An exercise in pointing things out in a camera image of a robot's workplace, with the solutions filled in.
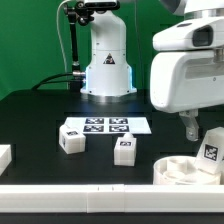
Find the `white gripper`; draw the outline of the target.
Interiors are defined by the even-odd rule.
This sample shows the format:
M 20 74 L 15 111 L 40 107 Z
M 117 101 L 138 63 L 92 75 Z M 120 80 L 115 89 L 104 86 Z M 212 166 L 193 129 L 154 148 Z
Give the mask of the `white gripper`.
M 180 112 L 186 138 L 197 141 L 197 109 L 224 104 L 224 16 L 180 22 L 157 33 L 153 47 L 151 102 Z

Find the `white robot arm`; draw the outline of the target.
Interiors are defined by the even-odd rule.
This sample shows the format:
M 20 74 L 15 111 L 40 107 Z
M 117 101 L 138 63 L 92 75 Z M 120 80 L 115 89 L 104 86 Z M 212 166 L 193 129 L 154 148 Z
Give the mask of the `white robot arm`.
M 198 139 L 198 110 L 224 104 L 224 0 L 159 0 L 184 20 L 153 37 L 150 98 L 163 112 L 178 113 L 189 140 Z M 126 29 L 112 11 L 118 0 L 84 0 L 94 16 L 92 61 L 82 91 L 101 99 L 134 91 L 126 63 Z

